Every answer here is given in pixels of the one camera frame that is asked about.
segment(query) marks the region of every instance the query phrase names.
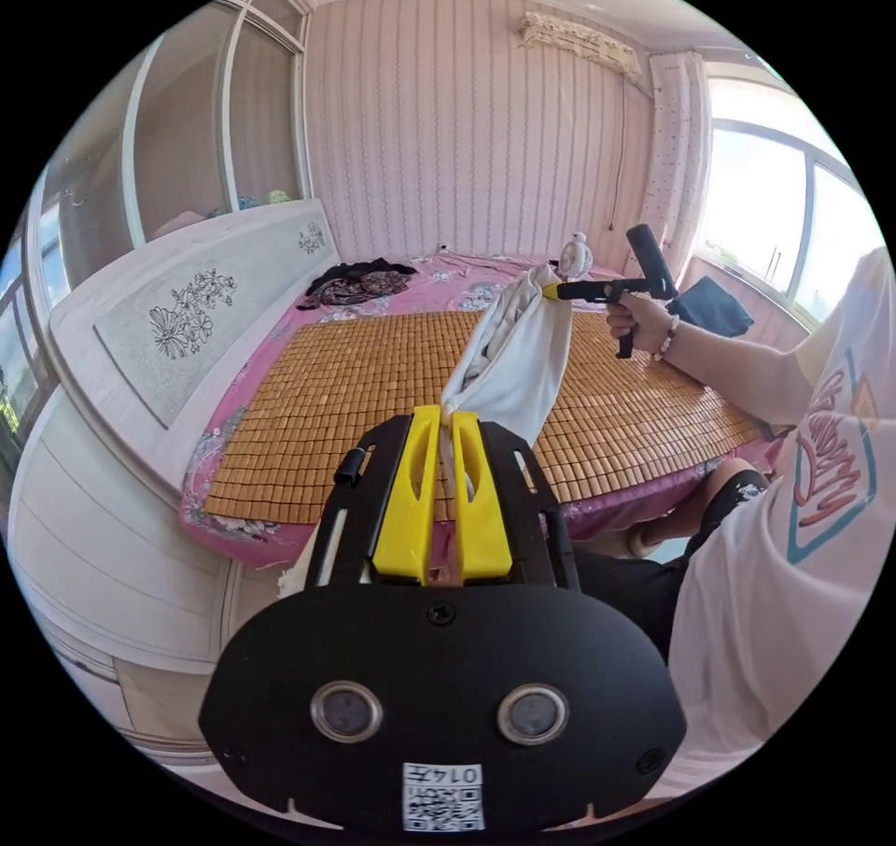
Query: knee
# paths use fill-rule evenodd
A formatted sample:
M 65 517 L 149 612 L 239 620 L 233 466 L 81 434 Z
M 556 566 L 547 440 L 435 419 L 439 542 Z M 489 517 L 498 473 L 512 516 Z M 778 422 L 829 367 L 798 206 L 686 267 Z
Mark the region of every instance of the knee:
M 752 463 L 738 457 L 730 457 L 723 460 L 704 480 L 704 502 L 709 502 L 721 491 L 726 483 L 731 481 L 739 472 L 753 470 L 762 475 Z

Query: floor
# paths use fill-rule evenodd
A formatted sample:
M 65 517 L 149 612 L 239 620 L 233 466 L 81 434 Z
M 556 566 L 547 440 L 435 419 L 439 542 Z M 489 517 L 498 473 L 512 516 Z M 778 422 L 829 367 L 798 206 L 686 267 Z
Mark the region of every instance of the floor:
M 663 543 L 653 551 L 650 559 L 656 560 L 658 563 L 667 563 L 670 559 L 680 557 L 684 553 L 684 548 L 687 546 L 687 538 L 672 538 L 669 541 L 663 541 Z

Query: sticker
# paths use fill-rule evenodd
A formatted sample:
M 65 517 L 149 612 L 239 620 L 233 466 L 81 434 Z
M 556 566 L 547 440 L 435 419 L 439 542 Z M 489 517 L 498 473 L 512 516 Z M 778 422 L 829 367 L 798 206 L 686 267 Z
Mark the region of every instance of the sticker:
M 404 829 L 463 833 L 485 830 L 481 765 L 403 767 Z

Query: white curtain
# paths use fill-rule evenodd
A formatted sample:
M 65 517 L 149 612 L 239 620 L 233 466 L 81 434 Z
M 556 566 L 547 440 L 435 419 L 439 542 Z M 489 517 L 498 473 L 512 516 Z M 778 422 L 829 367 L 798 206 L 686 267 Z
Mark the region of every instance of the white curtain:
M 639 223 L 656 235 L 676 281 L 684 274 L 707 192 L 712 118 L 703 58 L 697 52 L 651 56 L 653 148 Z M 634 256 L 625 268 L 638 276 Z

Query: white cloth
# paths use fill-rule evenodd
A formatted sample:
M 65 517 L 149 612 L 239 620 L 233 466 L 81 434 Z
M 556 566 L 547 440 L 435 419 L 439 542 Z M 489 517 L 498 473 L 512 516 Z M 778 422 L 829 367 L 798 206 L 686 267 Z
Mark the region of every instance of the white cloth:
M 529 445 L 557 399 L 569 358 L 572 303 L 543 298 L 561 282 L 550 264 L 534 267 L 492 302 L 441 394 L 441 422 L 456 410 L 509 429 Z
M 896 529 L 896 282 L 865 256 L 795 351 L 815 386 L 768 491 L 694 555 L 669 668 L 688 733 L 650 798 L 718 777 L 796 711 L 871 596 Z

